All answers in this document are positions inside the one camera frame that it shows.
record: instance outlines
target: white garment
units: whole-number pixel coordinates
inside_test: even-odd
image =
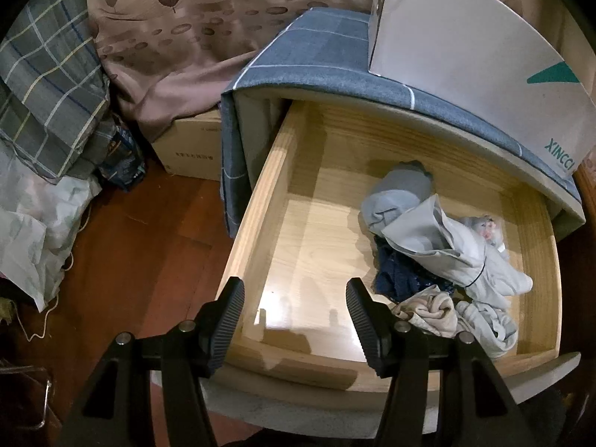
[[[432,285],[400,302],[393,314],[429,333],[452,338],[457,331],[457,315],[447,292]]]
[[[503,356],[515,346],[517,324],[506,312],[477,301],[460,301],[455,310],[459,316],[458,332],[470,331],[489,358]]]
[[[0,141],[0,272],[40,312],[56,296],[80,217],[100,190],[94,177],[64,176],[52,185]]]
[[[510,307],[504,296],[532,289],[532,279],[515,270],[483,237],[446,216],[438,195],[403,213],[382,234],[398,252],[465,287],[470,298],[498,309]]]

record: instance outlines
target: metal screw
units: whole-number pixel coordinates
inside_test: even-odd
[[[405,321],[397,321],[394,327],[398,333],[407,333],[412,328],[409,322]]]
[[[197,324],[192,319],[186,319],[178,325],[178,329],[183,333],[190,333],[196,327]]]
[[[118,336],[115,337],[115,342],[120,346],[126,345],[126,343],[130,342],[130,340],[132,340],[132,334],[127,333],[126,331],[124,331],[124,333],[118,334]]]
[[[466,345],[471,345],[472,343],[474,343],[474,335],[472,333],[469,333],[469,331],[462,331],[460,334],[457,335],[457,337],[460,339],[460,341],[462,343],[465,343]]]

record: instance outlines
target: gray plaid bedding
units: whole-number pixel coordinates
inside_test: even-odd
[[[0,139],[50,182],[86,178],[115,133],[87,0],[29,0],[0,43]]]

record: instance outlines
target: white rolled cloth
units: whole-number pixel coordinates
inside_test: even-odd
[[[509,314],[488,304],[460,301],[455,304],[458,332],[470,331],[489,358],[503,356],[515,346],[517,324]]]
[[[452,338],[457,331],[457,315],[453,300],[436,285],[400,302],[392,312],[399,319],[436,336]]]
[[[493,246],[445,215],[432,195],[382,229],[387,242],[426,270],[466,288],[467,295],[508,309],[508,295],[532,289],[532,279],[515,270]]]

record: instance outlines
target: wooden furniture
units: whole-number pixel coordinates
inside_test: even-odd
[[[385,394],[364,355],[345,303],[348,279],[370,286],[372,237],[359,216],[374,183],[397,162],[433,173],[447,213],[503,218],[511,263],[532,277],[512,298],[517,347],[497,360],[504,376],[558,356],[561,286],[543,196],[484,158],[406,123],[295,101],[276,137],[234,242],[229,276],[245,284],[242,318],[226,362],[294,383]],[[429,390],[439,387],[431,374]],[[266,389],[260,394],[267,396]],[[348,403],[358,403],[358,395]]]

